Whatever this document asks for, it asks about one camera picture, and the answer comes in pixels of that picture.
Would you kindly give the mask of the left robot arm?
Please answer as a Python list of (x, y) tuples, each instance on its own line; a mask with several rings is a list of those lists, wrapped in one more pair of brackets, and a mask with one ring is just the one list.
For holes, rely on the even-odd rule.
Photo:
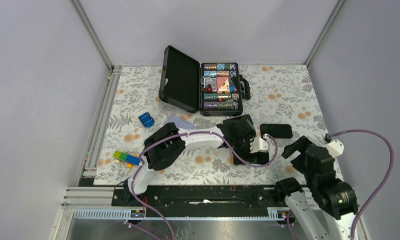
[(167, 123), (144, 141), (144, 149), (138, 156), (140, 165), (128, 178), (123, 197), (132, 206), (141, 203), (156, 173), (170, 167), (185, 150), (227, 148), (243, 164), (263, 168), (274, 160), (269, 157), (271, 144), (275, 145), (276, 140), (269, 134), (256, 135), (248, 114), (225, 119), (206, 129), (183, 129), (173, 122)]

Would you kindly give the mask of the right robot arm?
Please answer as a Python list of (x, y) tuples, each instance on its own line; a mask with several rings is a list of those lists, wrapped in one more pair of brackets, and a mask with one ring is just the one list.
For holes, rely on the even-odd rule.
[(335, 158), (344, 152), (344, 144), (327, 137), (327, 144), (318, 146), (306, 136), (284, 147), (281, 156), (285, 159), (294, 152), (300, 154), (291, 160), (294, 169), (305, 178), (314, 202), (322, 210), (328, 230), (324, 228), (306, 199), (305, 192), (294, 178), (276, 182), (274, 199), (287, 206), (295, 215), (310, 240), (352, 240), (352, 227), (358, 213), (357, 196), (353, 188), (336, 176)]

